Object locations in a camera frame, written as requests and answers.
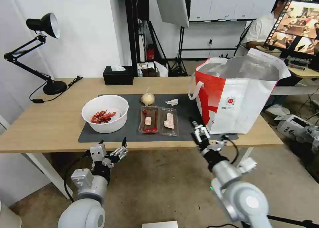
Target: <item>person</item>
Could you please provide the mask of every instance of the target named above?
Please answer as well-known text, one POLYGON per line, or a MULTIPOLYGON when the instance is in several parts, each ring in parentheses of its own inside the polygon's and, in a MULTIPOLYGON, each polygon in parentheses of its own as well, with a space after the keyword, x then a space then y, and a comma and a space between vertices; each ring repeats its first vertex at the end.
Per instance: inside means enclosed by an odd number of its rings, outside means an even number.
POLYGON ((271 13, 252 22, 247 34, 241 41, 241 46, 239 46, 236 56, 246 55, 250 48, 256 49, 258 46, 264 46, 286 2, 287 0, 276 0, 275 8, 271 13))
MULTIPOLYGON (((246 55, 250 48, 258 49, 258 46, 264 46, 266 39, 272 31, 272 28, 287 1, 288 0, 276 0, 273 10, 270 14, 266 14, 251 23, 247 34, 242 39, 240 43, 241 45, 238 47, 238 50, 235 54, 236 57, 246 55)), ((294 86, 300 80, 301 78, 292 75, 291 77, 279 80, 277 86, 294 86)), ((276 116, 290 114, 290 111, 282 106, 286 97, 286 95, 270 96, 265 104, 264 110, 276 116)))
POLYGON ((317 36, 319 36, 319 23, 315 23, 314 26, 315 26, 316 34, 317 36))

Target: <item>concrete floor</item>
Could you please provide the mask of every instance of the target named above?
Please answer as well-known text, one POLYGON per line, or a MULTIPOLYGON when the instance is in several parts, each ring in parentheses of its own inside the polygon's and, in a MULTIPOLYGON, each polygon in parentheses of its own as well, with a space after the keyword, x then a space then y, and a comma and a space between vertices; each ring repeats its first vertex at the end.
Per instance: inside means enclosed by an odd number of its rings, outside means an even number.
MULTIPOLYGON (((305 99, 307 96, 289 96, 286 105, 295 113, 305 99)), ((309 117, 313 111, 306 105, 301 113, 303 117, 309 117)), ((230 159, 235 155, 232 148, 223 153, 230 159)), ((69 162, 75 156, 78 154, 55 154, 52 161, 63 173, 65 161, 69 162)), ((287 146, 255 148, 251 156, 258 162, 258 167, 245 175, 244 180, 265 193, 271 215, 319 223, 319 184, 287 146)), ((77 168, 90 164, 90 160, 83 161, 77 168)), ((139 228, 142 223, 171 220, 177 220, 180 228, 227 223, 227 217, 209 189, 212 178, 196 149, 130 152, 112 170, 104 204, 105 227, 139 228)), ((11 209, 21 216, 22 228, 55 228, 60 214, 69 204, 70 201, 49 184, 11 209)), ((272 224, 274 227, 294 227, 279 222, 272 224)))

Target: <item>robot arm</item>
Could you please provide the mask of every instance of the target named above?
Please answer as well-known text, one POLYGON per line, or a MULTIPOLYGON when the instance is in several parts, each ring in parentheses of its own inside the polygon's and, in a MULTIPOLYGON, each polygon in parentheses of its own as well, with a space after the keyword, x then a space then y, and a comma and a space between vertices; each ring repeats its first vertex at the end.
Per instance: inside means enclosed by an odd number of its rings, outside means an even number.
POLYGON ((248 158, 236 168, 219 151, 225 146, 228 137, 221 136, 219 141, 210 144, 210 135, 206 127, 192 122, 195 131, 192 134, 199 152, 208 162, 208 169, 216 178, 211 182, 215 195, 221 201, 229 218, 249 223, 253 228, 271 228, 267 218, 269 211, 265 195, 256 186, 240 181, 242 174, 250 172, 256 166, 248 158))
POLYGON ((71 175, 71 180, 78 188, 77 200, 62 213, 58 228, 104 227, 105 211, 102 205, 110 183, 110 171, 127 152, 126 138, 121 147, 111 153, 106 151, 103 142, 90 148, 92 170, 77 169, 71 175))

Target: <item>black desk lamp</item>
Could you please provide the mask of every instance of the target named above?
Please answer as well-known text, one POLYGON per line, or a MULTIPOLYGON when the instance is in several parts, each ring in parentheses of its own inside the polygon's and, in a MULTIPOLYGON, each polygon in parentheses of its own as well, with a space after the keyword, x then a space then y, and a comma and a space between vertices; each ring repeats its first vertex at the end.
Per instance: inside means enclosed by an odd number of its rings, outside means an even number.
POLYGON ((43 87, 43 92, 45 94, 53 95, 53 94, 64 92, 67 89, 67 85, 65 82, 54 81, 51 79, 51 76, 48 76, 39 71, 36 71, 18 61, 18 58, 22 57, 23 55, 31 52, 32 50, 46 43, 46 36, 42 34, 42 31, 46 32, 48 35, 56 39, 60 38, 60 29, 59 29, 59 25, 54 13, 48 13, 45 16, 43 16, 41 19, 27 19, 26 23, 27 23, 27 27, 35 31, 35 33, 38 34, 38 36, 36 36, 34 39, 27 42, 26 44, 22 45, 21 47, 13 50, 12 52, 5 54, 4 55, 5 60, 11 63, 14 63, 15 65, 23 68, 24 70, 45 80, 47 83, 43 87), (32 44, 35 41, 39 41, 40 44, 37 44, 30 49, 21 50, 27 45, 32 44))

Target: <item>tissue box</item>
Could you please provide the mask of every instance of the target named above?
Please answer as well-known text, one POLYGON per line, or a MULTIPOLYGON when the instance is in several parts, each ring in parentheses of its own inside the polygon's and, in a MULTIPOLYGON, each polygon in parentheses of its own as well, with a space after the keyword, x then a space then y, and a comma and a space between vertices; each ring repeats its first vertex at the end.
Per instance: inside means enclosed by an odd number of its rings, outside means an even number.
POLYGON ((133 67, 123 66, 125 71, 112 71, 111 66, 107 66, 103 72, 105 85, 132 85, 133 84, 133 67))

